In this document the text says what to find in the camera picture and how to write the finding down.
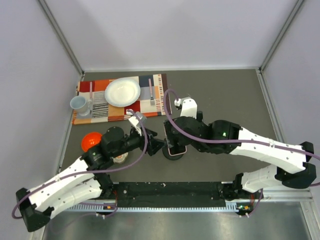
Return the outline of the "black phone stand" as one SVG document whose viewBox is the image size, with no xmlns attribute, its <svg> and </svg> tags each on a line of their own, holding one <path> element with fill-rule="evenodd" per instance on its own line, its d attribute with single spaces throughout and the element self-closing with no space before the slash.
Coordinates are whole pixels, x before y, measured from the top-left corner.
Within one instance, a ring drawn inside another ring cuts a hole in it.
<svg viewBox="0 0 320 240">
<path fill-rule="evenodd" d="M 170 160 L 170 161 L 177 161 L 184 156 L 184 154 L 170 155 L 169 149 L 166 146 L 162 148 L 162 154 L 167 160 Z"/>
</svg>

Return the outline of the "black phone pink case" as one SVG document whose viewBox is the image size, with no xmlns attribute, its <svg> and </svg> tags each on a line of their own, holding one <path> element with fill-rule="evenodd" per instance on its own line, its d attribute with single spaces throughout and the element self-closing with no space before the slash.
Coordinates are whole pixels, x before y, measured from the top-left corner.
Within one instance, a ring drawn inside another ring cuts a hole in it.
<svg viewBox="0 0 320 240">
<path fill-rule="evenodd" d="M 180 155 L 187 152 L 187 147 L 179 143 L 180 139 L 172 132 L 172 127 L 170 125 L 164 125 L 164 134 L 166 139 L 165 147 L 168 148 L 170 155 Z"/>
</svg>

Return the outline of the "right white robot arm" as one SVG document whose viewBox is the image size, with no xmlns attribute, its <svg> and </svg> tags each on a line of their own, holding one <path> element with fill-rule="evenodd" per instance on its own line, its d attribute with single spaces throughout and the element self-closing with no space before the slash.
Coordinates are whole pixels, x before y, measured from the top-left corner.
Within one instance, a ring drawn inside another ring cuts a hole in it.
<svg viewBox="0 0 320 240">
<path fill-rule="evenodd" d="M 256 171 L 237 174 L 231 183 L 218 184 L 220 197 L 225 200 L 246 198 L 268 187 L 305 189 L 317 177 L 316 167 L 310 163 L 314 153 L 310 142 L 284 144 L 227 120 L 205 124 L 200 117 L 181 116 L 173 122 L 177 127 L 169 120 L 163 123 L 167 140 L 163 154 L 167 159 L 180 159 L 191 145 L 200 153 L 244 156 L 268 164 Z"/>
</svg>

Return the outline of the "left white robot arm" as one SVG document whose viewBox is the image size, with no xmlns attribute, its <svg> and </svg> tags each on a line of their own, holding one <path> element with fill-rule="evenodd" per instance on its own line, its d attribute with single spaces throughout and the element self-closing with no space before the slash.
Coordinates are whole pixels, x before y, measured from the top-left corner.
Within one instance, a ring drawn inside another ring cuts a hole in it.
<svg viewBox="0 0 320 240">
<path fill-rule="evenodd" d="M 98 144 L 89 148 L 65 170 L 41 184 L 16 192 L 19 212 L 28 232 L 34 232 L 64 210 L 81 202 L 99 197 L 109 198 L 114 191 L 106 170 L 115 158 L 140 149 L 153 156 L 165 145 L 149 129 L 130 129 L 125 134 L 120 127 L 111 127 L 101 136 Z"/>
</svg>

